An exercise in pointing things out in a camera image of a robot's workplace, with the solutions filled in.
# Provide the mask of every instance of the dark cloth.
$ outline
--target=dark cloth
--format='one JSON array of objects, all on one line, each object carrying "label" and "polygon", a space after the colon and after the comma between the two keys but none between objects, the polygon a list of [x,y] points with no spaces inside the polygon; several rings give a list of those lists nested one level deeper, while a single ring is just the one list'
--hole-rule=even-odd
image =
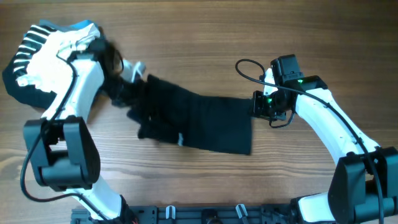
[{"label": "dark cloth", "polygon": [[15,57],[13,57],[4,71],[2,71],[2,80],[7,93],[23,104],[38,108],[47,109],[56,97],[56,93],[51,91],[46,93],[36,89],[35,85],[19,86],[16,81],[16,74],[13,72]]},{"label": "dark cloth", "polygon": [[200,96],[149,75],[127,116],[141,124],[138,138],[233,154],[251,153],[251,100]]}]

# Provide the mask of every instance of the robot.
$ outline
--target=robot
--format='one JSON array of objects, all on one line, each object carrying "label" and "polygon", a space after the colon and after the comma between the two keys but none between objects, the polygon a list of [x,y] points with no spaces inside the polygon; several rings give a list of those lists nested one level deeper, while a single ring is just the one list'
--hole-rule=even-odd
[{"label": "robot", "polygon": [[[381,147],[367,137],[337,105],[320,77],[304,76],[295,55],[278,57],[267,70],[258,62],[242,59],[236,63],[236,70],[244,78],[264,85],[264,91],[253,93],[253,117],[281,128],[298,114],[313,128],[336,164],[328,192],[293,198],[289,204],[257,207],[129,207],[100,176],[100,155],[85,121],[99,90],[105,91],[114,105],[128,105],[145,65],[133,65],[120,58],[122,72],[112,75],[109,65],[114,57],[110,55],[117,55],[117,50],[93,26],[72,34],[36,26],[29,33],[17,53],[28,55],[27,59],[17,58],[17,62],[28,60],[29,65],[15,67],[29,69],[17,79],[18,84],[38,86],[31,74],[48,72],[42,70],[49,61],[53,62],[52,71],[62,75],[62,83],[42,117],[24,126],[28,153],[22,166],[21,189],[36,202],[76,198],[86,209],[73,210],[71,223],[301,224],[376,219],[382,223],[384,217],[398,214],[398,151]],[[241,62],[259,65],[263,74],[259,79],[243,74],[238,68]],[[39,88],[48,85],[42,82]],[[287,111],[292,111],[287,124],[273,126],[274,121],[286,119]],[[67,150],[51,151],[50,145],[58,141],[65,141]],[[63,195],[47,199],[31,196],[24,181],[29,161],[37,183]],[[367,173],[374,176],[373,180],[365,180]]]}]

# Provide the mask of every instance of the robotic arm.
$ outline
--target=robotic arm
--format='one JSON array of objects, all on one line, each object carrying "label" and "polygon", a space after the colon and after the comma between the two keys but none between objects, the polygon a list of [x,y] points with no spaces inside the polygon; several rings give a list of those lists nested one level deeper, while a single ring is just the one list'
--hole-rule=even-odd
[{"label": "robotic arm", "polygon": [[[334,101],[326,84],[319,77],[304,77],[294,55],[279,57],[271,62],[271,69],[258,82],[264,93],[253,93],[252,115],[269,120],[270,125],[285,119],[292,110],[302,117],[319,135],[335,161],[336,172],[329,192],[292,199],[289,205],[262,205],[246,209],[236,208],[167,208],[151,207],[150,217],[134,213],[123,197],[110,189],[100,176],[100,156],[90,136],[85,121],[95,95],[104,90],[116,105],[128,105],[129,94],[136,77],[145,66],[134,66],[128,61],[120,76],[109,72],[109,64],[115,49],[106,41],[93,38],[84,49],[63,54],[69,65],[71,77],[68,88],[58,90],[56,99],[43,114],[42,119],[28,121],[24,126],[24,138],[28,155],[21,172],[23,193],[36,202],[48,202],[64,197],[75,197],[87,210],[72,214],[73,223],[236,223],[239,218],[248,223],[359,223],[377,219],[379,214],[391,216],[398,213],[398,152],[393,147],[381,149],[363,134]],[[53,151],[51,145],[65,141],[67,150]],[[24,176],[31,161],[35,179],[41,186],[48,186],[64,195],[49,199],[34,198],[26,191]],[[365,181],[366,172],[375,176]],[[279,216],[270,219],[265,214],[281,208]],[[235,211],[229,218],[230,210]]]}]

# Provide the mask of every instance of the black garment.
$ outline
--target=black garment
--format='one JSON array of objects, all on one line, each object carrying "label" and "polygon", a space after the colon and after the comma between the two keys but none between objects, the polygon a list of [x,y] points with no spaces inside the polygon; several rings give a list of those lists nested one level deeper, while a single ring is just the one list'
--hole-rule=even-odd
[{"label": "black garment", "polygon": [[138,138],[234,154],[251,153],[251,100],[200,96],[149,75],[127,116],[141,123]]},{"label": "black garment", "polygon": [[15,57],[13,57],[4,71],[2,71],[2,80],[7,93],[23,104],[38,108],[47,109],[50,107],[56,97],[56,93],[51,91],[46,93],[36,89],[35,85],[19,86],[16,81],[16,73],[13,72]]}]

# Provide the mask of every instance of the wooden surface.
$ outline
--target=wooden surface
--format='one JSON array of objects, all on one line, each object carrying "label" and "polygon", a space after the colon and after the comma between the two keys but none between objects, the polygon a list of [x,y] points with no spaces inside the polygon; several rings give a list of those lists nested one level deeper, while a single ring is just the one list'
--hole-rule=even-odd
[{"label": "wooden surface", "polygon": [[[91,19],[128,60],[141,60],[149,73],[202,95],[249,98],[262,86],[235,72],[237,60],[268,66],[295,53],[302,71],[319,75],[368,136],[382,146],[398,146],[396,2],[18,2],[25,1],[0,5],[1,70],[39,19],[61,25]],[[243,71],[254,77],[260,72],[254,66]],[[3,83],[0,105],[0,223],[68,223],[70,210],[79,205],[74,199],[39,204],[19,188],[26,154],[22,127],[42,111],[11,98]],[[139,126],[126,111],[102,97],[88,126],[101,174],[130,205],[283,203],[329,188],[335,165],[299,117],[277,130],[255,120],[252,156],[237,156],[139,141]],[[30,168],[27,185],[38,197],[55,195],[37,186]]]}]

